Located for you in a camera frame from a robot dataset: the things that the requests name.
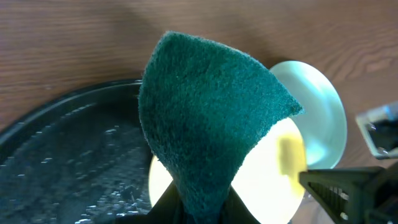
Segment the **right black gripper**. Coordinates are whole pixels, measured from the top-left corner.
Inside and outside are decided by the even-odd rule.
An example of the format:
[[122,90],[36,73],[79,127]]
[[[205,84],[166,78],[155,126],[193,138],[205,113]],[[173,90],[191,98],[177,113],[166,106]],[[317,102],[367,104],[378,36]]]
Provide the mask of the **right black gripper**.
[[397,163],[383,167],[313,169],[299,182],[338,224],[397,224]]

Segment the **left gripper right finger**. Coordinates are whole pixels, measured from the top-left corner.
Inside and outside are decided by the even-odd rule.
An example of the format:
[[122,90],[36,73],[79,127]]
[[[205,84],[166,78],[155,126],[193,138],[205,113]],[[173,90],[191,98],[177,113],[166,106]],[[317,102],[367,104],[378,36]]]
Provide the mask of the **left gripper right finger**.
[[222,224],[259,224],[232,187],[223,204]]

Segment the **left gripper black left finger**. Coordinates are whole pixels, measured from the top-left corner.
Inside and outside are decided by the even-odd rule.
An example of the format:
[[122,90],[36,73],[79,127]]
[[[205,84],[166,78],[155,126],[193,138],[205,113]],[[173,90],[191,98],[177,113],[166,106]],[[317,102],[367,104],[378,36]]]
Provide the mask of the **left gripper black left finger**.
[[187,215],[173,182],[146,215],[116,218],[114,224],[186,224]]

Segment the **yellow round plate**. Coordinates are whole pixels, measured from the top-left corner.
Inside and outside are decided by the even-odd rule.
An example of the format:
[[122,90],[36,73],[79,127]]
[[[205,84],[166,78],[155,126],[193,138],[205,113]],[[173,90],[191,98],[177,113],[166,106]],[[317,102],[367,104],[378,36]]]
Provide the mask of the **yellow round plate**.
[[307,170],[302,135],[290,118],[277,122],[245,157],[232,187],[263,224],[288,223],[305,190],[299,173]]

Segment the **light green plate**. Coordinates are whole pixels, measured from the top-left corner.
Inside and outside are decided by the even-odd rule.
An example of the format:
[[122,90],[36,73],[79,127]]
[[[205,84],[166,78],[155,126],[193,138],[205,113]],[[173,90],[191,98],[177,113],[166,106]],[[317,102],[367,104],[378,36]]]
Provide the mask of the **light green plate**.
[[270,72],[303,106],[293,117],[306,149],[309,169],[332,169],[345,152],[348,138],[345,109],[335,87],[315,67],[295,60],[274,65]]

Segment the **green yellow sponge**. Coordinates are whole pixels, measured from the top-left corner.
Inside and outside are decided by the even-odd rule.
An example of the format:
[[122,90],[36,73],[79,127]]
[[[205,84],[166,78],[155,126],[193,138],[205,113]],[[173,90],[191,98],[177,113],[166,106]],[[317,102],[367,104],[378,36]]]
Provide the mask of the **green yellow sponge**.
[[197,218],[220,212],[246,155],[302,105],[250,55],[166,32],[146,65],[139,119],[152,152]]

